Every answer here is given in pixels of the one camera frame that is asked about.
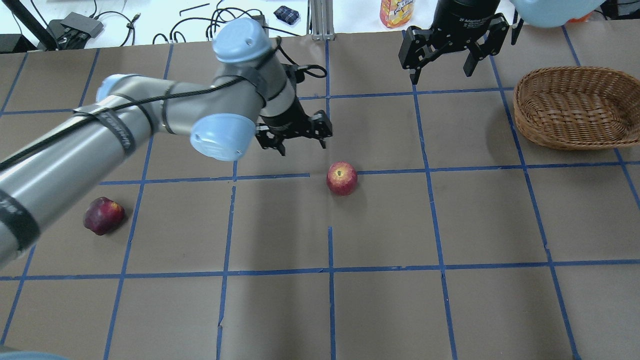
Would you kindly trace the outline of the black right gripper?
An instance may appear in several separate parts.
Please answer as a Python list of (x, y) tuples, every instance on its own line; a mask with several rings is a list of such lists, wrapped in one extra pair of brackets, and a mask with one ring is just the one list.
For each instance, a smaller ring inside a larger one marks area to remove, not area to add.
[(498, 0), (439, 0), (430, 27), (409, 26), (398, 60), (409, 70), (411, 84), (417, 85), (419, 71), (441, 55), (468, 51), (462, 66), (467, 78), (482, 60), (498, 55), (510, 29), (498, 5)]

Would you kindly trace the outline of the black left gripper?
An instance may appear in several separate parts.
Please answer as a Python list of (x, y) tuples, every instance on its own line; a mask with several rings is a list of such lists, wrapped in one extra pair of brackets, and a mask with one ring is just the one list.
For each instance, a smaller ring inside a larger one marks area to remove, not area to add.
[(284, 112), (276, 116), (261, 116), (263, 123), (256, 126), (255, 138), (263, 150), (272, 149), (282, 157), (286, 155), (284, 142), (288, 139), (307, 138), (327, 149), (327, 139), (333, 137), (333, 124), (324, 110), (307, 114), (296, 99)]

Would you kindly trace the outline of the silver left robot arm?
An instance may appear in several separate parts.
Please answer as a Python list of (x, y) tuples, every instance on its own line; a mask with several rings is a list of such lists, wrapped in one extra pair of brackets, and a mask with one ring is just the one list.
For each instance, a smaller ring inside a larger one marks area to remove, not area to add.
[(106, 77), (93, 104), (1, 162), (1, 266), (19, 259), (103, 178), (158, 132), (182, 135), (206, 157), (235, 162), (258, 141), (286, 154), (299, 137), (326, 146), (333, 126), (325, 111), (306, 114), (297, 94), (309, 66), (283, 64), (251, 18), (217, 32), (219, 61), (211, 85), (140, 74)]

